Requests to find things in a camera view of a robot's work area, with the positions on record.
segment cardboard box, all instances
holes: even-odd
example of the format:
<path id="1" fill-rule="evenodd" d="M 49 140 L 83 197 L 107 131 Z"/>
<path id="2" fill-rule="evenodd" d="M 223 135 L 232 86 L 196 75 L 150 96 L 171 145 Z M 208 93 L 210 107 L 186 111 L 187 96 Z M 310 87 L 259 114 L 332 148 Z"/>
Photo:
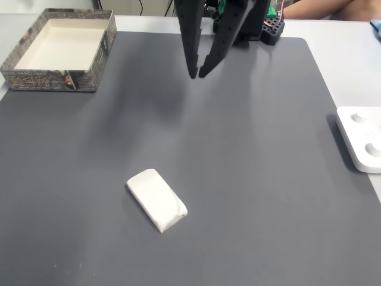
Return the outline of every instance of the cardboard box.
<path id="1" fill-rule="evenodd" d="M 46 9 L 0 72 L 14 90 L 95 92 L 116 30 L 111 10 Z"/>

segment white table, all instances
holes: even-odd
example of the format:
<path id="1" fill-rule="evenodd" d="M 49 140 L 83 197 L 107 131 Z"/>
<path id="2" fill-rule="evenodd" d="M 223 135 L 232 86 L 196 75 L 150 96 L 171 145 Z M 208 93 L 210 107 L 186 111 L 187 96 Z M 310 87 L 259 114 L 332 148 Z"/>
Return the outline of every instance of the white table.
<path id="1" fill-rule="evenodd" d="M 0 15 L 0 62 L 37 15 Z M 116 16 L 118 31 L 180 33 L 177 18 Z M 212 34 L 212 20 L 203 19 L 202 34 Z M 287 20 L 284 37 L 303 38 L 316 60 L 337 107 L 381 106 L 381 41 L 364 22 Z M 0 99 L 7 91 L 0 76 Z M 381 198 L 381 175 L 369 175 Z"/>

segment green component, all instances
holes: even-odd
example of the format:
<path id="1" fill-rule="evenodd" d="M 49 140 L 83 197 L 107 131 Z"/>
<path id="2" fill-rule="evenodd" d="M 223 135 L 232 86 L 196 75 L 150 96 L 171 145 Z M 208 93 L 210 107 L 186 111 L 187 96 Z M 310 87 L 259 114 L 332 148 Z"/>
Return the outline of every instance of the green component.
<path id="1" fill-rule="evenodd" d="M 218 13 L 220 15 L 224 14 L 225 4 L 226 4 L 226 0 L 220 0 L 220 4 L 218 5 Z M 270 4 L 266 18 L 275 18 L 276 16 L 277 16 L 276 12 L 273 6 L 271 6 Z"/>
<path id="2" fill-rule="evenodd" d="M 276 16 L 277 16 L 277 14 L 276 14 L 273 6 L 270 4 L 266 18 L 276 18 Z"/>

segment gray desk mat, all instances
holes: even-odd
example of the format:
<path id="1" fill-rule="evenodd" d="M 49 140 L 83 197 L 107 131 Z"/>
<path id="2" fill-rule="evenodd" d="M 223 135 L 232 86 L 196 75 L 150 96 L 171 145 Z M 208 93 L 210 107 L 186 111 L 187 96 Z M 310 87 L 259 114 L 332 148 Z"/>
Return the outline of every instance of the gray desk mat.
<path id="1" fill-rule="evenodd" d="M 0 285 L 381 285 L 335 110 L 302 39 L 191 80 L 180 35 L 118 32 L 97 93 L 0 102 Z M 189 211 L 163 234 L 124 186 L 149 168 Z"/>

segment white sponge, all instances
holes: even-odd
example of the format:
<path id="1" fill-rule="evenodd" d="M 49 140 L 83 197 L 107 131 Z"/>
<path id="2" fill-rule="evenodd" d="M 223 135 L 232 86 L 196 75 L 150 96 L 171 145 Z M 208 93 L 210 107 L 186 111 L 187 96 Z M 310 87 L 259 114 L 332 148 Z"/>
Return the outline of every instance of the white sponge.
<path id="1" fill-rule="evenodd" d="M 154 169 L 132 177 L 127 186 L 160 232 L 188 214 L 183 202 Z"/>

